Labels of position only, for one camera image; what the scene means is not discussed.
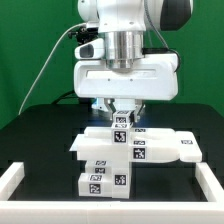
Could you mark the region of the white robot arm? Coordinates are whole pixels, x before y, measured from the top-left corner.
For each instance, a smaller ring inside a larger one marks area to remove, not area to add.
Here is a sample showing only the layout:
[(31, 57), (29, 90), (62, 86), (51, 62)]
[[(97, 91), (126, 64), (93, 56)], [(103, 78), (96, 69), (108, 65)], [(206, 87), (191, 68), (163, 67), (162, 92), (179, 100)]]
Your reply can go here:
[(79, 0), (85, 21), (77, 36), (74, 88), (95, 98), (94, 108), (114, 118), (138, 115), (144, 100), (171, 100), (178, 93), (177, 52), (143, 46), (143, 34), (174, 31), (193, 12), (193, 0)]

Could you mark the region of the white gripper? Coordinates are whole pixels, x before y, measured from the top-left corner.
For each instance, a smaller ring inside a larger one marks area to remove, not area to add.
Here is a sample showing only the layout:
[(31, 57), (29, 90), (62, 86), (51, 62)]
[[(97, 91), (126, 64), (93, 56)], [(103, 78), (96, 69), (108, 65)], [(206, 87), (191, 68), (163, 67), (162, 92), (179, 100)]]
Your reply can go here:
[(116, 111), (111, 98), (136, 99), (134, 121), (138, 122), (145, 108), (142, 100), (171, 100), (177, 95), (177, 67), (175, 53), (148, 54), (125, 72), (108, 69), (104, 60), (79, 61), (74, 68), (74, 89), (79, 97), (105, 98), (110, 120)]

